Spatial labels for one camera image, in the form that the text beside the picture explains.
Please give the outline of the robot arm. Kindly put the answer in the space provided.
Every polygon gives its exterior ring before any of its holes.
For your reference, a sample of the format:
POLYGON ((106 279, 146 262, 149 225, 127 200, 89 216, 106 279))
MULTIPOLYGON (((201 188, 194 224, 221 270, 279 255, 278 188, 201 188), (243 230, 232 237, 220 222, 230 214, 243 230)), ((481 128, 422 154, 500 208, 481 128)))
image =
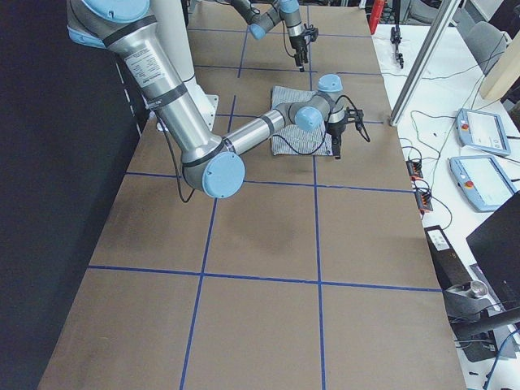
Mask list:
POLYGON ((297 0, 274 1, 264 13, 254 7, 251 1, 236 0, 229 3, 249 25, 250 32, 257 40, 263 39, 277 24, 283 22, 294 50, 294 54, 288 51, 287 54, 295 60, 299 72, 305 71, 305 64, 309 62, 308 46, 316 41, 319 30, 302 21, 297 0))
POLYGON ((67 29, 76 43, 116 53, 181 150, 183 177, 213 198, 243 184, 241 155, 290 124, 313 131, 325 124, 333 154, 347 124, 342 84, 323 76, 306 102, 282 103, 226 136, 215 135, 200 109, 205 95, 194 78, 184 9, 179 1, 69 1, 67 29))

